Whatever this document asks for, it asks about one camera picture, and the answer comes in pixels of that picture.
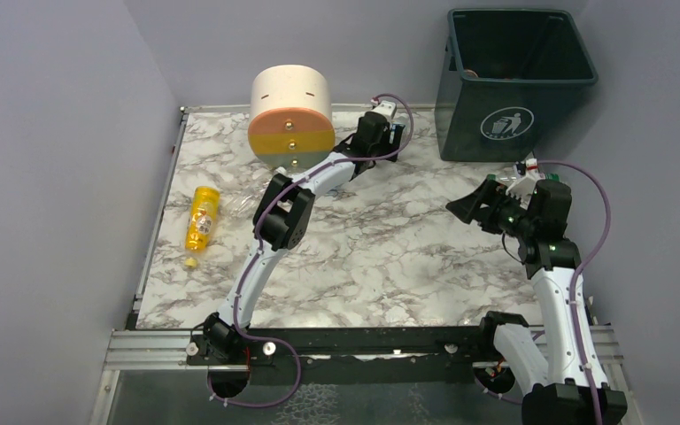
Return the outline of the clear bottle green-white label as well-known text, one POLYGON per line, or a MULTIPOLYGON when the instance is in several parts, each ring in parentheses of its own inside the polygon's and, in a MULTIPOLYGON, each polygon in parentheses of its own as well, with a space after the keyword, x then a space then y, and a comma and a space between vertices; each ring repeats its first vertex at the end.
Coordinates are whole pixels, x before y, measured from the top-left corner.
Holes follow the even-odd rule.
POLYGON ((391 132, 396 137, 398 137, 398 136, 401 137, 405 133, 405 130, 406 130, 406 125, 404 123, 394 122, 391 125, 391 132))

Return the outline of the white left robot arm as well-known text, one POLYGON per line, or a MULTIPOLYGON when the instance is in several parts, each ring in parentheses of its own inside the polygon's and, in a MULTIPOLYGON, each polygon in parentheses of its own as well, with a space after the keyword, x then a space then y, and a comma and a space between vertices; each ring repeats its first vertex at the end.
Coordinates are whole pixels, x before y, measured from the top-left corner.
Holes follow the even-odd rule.
POLYGON ((359 118, 356 131, 301 174, 275 174, 253 217, 254 242, 225 301, 203 323, 203 339, 220 358, 244 351, 244 330, 274 268, 305 236, 314 201, 352 181, 378 160, 396 161, 403 128, 381 106, 359 118))

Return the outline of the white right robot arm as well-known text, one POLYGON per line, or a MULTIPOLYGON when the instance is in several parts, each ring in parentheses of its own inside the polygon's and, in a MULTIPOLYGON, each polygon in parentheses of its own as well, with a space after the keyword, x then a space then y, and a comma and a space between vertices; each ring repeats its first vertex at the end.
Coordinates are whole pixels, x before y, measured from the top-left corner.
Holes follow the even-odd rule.
POLYGON ((585 315, 582 259, 566 238, 571 189, 541 179, 523 205, 503 183, 487 178, 447 210, 486 233, 511 236, 536 293, 544 322, 541 352, 518 314, 489 312, 481 321, 487 345, 509 365, 522 391, 524 424, 619 424, 628 412, 623 392, 611 388, 585 315))

